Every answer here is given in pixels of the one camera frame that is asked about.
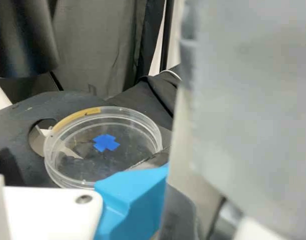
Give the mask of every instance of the blue plastic part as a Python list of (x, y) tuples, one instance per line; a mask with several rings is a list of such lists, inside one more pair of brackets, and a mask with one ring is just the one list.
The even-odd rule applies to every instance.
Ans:
[(95, 240), (149, 240), (159, 228), (168, 165), (118, 172), (95, 183), (104, 208)]
[(115, 142), (115, 137), (109, 134), (103, 134), (93, 138), (95, 144), (93, 145), (101, 153), (108, 149), (110, 151), (115, 150), (120, 144)]

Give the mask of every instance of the gray curtain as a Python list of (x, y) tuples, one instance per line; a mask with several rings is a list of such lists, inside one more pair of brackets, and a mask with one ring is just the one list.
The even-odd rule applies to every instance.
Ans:
[(57, 1), (54, 73), (65, 90), (107, 99), (134, 84), (145, 7), (146, 0)]

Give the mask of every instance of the petri dish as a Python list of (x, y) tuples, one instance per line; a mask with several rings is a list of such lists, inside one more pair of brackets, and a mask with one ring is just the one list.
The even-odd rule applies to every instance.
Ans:
[(93, 189), (96, 181), (161, 150), (155, 122), (117, 106), (89, 108), (64, 118), (44, 143), (46, 170), (62, 188)]

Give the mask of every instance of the metal screw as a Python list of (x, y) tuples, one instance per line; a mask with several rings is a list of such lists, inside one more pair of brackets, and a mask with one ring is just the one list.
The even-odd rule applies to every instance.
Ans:
[(76, 203), (78, 204), (87, 204), (93, 199), (92, 196), (82, 195), (76, 199)]

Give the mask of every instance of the blue cross-shaped object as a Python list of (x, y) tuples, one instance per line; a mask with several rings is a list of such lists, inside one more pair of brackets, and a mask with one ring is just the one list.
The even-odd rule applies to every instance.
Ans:
[(109, 149), (110, 151), (115, 150), (120, 144), (115, 142), (115, 137), (109, 134), (103, 134), (95, 137), (93, 139), (95, 144), (93, 145), (101, 153), (105, 151), (105, 149)]

